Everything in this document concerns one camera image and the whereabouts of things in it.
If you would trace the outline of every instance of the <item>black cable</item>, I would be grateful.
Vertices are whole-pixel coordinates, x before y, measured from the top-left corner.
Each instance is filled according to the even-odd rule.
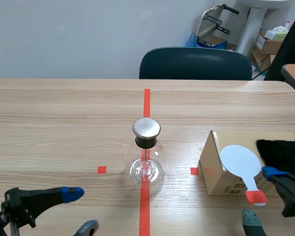
[[[256,76],[255,76],[254,78],[252,78],[251,80],[254,80],[254,79],[256,79],[259,75],[265,73],[267,70],[269,70],[269,68],[270,68],[270,66],[269,66],[267,69],[265,69],[264,71],[262,71],[261,73],[259,73],[258,75],[256,75]]]

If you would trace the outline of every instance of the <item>silver lid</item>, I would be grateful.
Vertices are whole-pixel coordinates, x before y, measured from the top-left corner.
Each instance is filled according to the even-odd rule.
[[[133,123],[132,131],[140,139],[153,139],[161,132],[161,125],[152,118],[143,117]]]

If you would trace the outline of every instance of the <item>floor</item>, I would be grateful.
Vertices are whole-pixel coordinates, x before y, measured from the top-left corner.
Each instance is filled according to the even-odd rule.
[[[256,69],[254,69],[252,71],[252,78],[254,78],[255,76],[258,75],[258,71]],[[259,75],[256,79],[254,80],[264,80],[265,79],[265,75]]]

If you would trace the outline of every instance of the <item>gray wall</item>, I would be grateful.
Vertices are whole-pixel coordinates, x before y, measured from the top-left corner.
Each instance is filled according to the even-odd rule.
[[[248,7],[236,0],[0,0],[0,77],[138,78],[146,52],[184,45],[222,2],[241,12],[222,16],[237,43]]]

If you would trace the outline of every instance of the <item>glass bottle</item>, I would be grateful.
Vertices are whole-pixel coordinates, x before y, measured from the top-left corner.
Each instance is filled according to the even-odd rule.
[[[158,189],[166,173],[167,157],[157,141],[161,125],[152,118],[140,118],[133,123],[136,138],[125,153],[125,174],[134,184]]]

